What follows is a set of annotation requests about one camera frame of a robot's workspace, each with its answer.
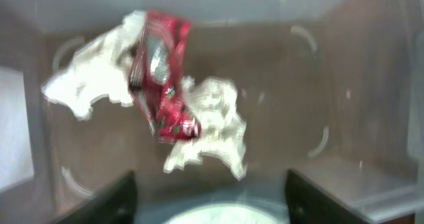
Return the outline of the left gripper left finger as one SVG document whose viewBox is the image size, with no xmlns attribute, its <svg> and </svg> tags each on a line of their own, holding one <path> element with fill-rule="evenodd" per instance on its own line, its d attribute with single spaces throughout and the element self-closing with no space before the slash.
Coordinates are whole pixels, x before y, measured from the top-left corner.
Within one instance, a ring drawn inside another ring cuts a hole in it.
<svg viewBox="0 0 424 224">
<path fill-rule="evenodd" d="M 54 224 L 133 224 L 138 190 L 133 171 L 95 192 L 95 197 L 53 220 Z"/>
</svg>

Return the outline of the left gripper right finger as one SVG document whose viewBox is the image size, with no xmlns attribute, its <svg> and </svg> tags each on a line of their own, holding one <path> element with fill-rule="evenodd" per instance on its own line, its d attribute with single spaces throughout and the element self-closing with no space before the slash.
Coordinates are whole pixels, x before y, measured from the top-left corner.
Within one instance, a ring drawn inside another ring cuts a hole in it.
<svg viewBox="0 0 424 224">
<path fill-rule="evenodd" d="M 291 224 L 369 224 L 294 169 L 288 170 L 284 195 Z"/>
</svg>

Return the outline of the white tissue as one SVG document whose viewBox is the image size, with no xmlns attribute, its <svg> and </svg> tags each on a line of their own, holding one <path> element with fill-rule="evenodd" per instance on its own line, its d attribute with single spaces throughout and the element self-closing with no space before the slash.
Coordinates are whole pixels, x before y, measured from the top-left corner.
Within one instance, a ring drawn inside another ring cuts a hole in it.
<svg viewBox="0 0 424 224">
<path fill-rule="evenodd" d="M 231 80 L 208 77 L 196 85 L 191 76 L 182 79 L 183 98 L 201 125 L 198 138 L 178 141 L 168 155 L 163 171 L 183 170 L 187 164 L 202 164 L 202 156 L 218 158 L 232 175 L 246 176 L 243 142 L 246 122 L 237 113 L 237 87 Z"/>
<path fill-rule="evenodd" d="M 128 88 L 134 61 L 131 49 L 140 40 L 145 18 L 145 11 L 135 10 L 120 25 L 77 50 L 68 67 L 41 87 L 45 99 L 69 107 L 79 120 L 90 119 L 92 105 L 104 97 L 123 107 L 133 106 Z"/>
</svg>

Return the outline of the red snack wrapper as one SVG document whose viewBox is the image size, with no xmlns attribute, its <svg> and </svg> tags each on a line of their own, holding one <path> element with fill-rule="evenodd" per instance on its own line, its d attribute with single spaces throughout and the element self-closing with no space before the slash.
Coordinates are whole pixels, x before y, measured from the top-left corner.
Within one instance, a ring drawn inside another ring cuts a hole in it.
<svg viewBox="0 0 424 224">
<path fill-rule="evenodd" d="M 191 22 L 148 11 L 129 73 L 129 91 L 161 142 L 200 136 L 201 124 L 183 97 L 184 55 Z"/>
</svg>

